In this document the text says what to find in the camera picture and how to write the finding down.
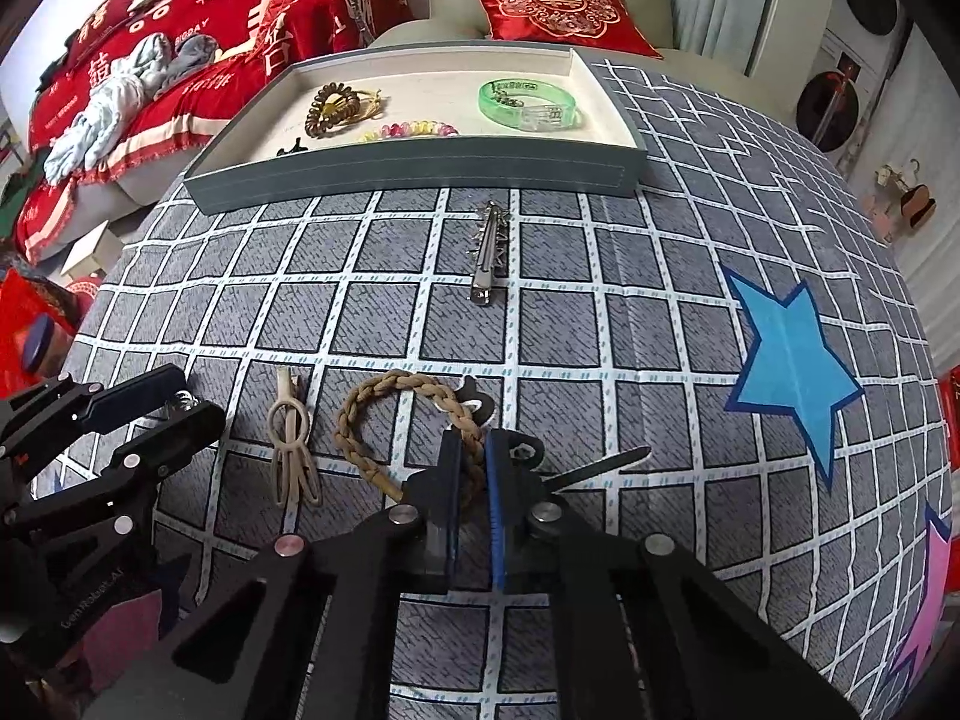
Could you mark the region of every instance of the gray grid tablecloth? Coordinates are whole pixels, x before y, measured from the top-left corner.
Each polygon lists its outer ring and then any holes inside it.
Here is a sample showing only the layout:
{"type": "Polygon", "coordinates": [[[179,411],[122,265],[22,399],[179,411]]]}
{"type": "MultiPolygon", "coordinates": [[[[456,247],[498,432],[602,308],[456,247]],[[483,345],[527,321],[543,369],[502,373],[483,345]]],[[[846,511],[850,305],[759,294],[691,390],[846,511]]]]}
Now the gray grid tablecloth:
{"type": "MultiPolygon", "coordinates": [[[[163,485],[155,543],[194,557],[184,608],[282,530],[323,538],[383,505],[330,440],[347,389],[390,367],[475,376],[492,423],[544,438],[563,470],[639,442],[635,474],[568,493],[613,533],[672,533],[851,698],[886,716],[885,683],[923,593],[923,507],[949,514],[944,427],[923,331],[889,250],[829,162],[739,105],[602,66],[649,148],[636,199],[419,190],[312,197],[200,215],[179,187],[128,245],[67,368],[115,383],[162,362],[227,408],[227,435],[163,485]],[[467,300],[473,212],[509,204],[506,287],[467,300]],[[785,416],[723,409],[751,332],[720,266],[784,296],[808,281],[827,341],[866,395],[840,413],[828,493],[785,416]],[[263,429],[275,366],[309,381],[318,509],[275,508],[263,429]]],[[[445,419],[409,394],[363,438],[402,479],[445,419]]],[[[126,431],[88,437],[40,479],[102,469],[126,431]]],[[[403,602],[395,717],[555,716],[544,599],[488,593],[483,512],[458,589],[403,602]]]]}

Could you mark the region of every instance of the green bangle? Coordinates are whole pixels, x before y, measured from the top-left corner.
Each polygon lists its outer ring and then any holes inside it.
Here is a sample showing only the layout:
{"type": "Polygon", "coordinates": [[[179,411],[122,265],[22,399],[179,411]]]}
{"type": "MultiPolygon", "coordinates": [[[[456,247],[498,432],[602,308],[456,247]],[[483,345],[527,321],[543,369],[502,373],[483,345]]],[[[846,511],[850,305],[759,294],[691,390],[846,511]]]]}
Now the green bangle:
{"type": "Polygon", "coordinates": [[[577,122],[573,95],[544,81],[498,79],[485,83],[477,95],[480,112],[504,127],[524,132],[570,129],[577,122]],[[521,97],[546,100],[549,105],[525,105],[521,97]]]}

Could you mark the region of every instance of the hair clip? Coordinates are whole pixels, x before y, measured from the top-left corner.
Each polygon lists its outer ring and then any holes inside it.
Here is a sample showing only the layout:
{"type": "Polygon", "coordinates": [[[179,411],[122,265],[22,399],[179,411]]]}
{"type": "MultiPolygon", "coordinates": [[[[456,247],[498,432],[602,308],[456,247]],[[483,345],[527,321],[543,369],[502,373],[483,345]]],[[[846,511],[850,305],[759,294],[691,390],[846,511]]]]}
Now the hair clip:
{"type": "Polygon", "coordinates": [[[296,141],[294,141],[293,147],[288,148],[287,151],[284,151],[282,148],[279,148],[277,150],[277,156],[285,157],[287,154],[296,154],[298,151],[310,151],[310,149],[306,148],[306,146],[301,146],[299,144],[299,138],[297,138],[296,141]]]}
{"type": "Polygon", "coordinates": [[[496,203],[489,202],[477,212],[481,220],[474,241],[473,279],[470,281],[470,302],[488,306],[493,290],[493,276],[502,274],[507,257],[507,214],[496,203]]]}

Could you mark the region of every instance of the blue star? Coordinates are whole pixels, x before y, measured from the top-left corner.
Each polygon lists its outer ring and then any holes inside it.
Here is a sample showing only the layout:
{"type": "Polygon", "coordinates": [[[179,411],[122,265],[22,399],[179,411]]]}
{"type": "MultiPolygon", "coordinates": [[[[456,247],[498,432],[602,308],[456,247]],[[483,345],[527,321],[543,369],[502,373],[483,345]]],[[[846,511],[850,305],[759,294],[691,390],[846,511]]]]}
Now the blue star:
{"type": "Polygon", "coordinates": [[[835,415],[863,388],[827,346],[805,281],[781,301],[729,269],[724,274],[754,332],[726,409],[792,416],[829,490],[835,415]]]}

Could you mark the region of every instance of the colorful bead bracelet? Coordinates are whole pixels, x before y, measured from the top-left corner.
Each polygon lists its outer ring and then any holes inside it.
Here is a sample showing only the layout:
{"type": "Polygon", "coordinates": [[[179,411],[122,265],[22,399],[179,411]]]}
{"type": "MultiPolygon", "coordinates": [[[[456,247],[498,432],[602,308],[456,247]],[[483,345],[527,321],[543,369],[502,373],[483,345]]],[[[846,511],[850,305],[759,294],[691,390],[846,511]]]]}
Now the colorful bead bracelet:
{"type": "Polygon", "coordinates": [[[456,127],[443,122],[400,122],[399,124],[384,124],[380,129],[373,129],[360,136],[361,143],[380,141],[387,138],[410,138],[416,135],[436,135],[446,138],[450,135],[459,135],[456,127]]]}

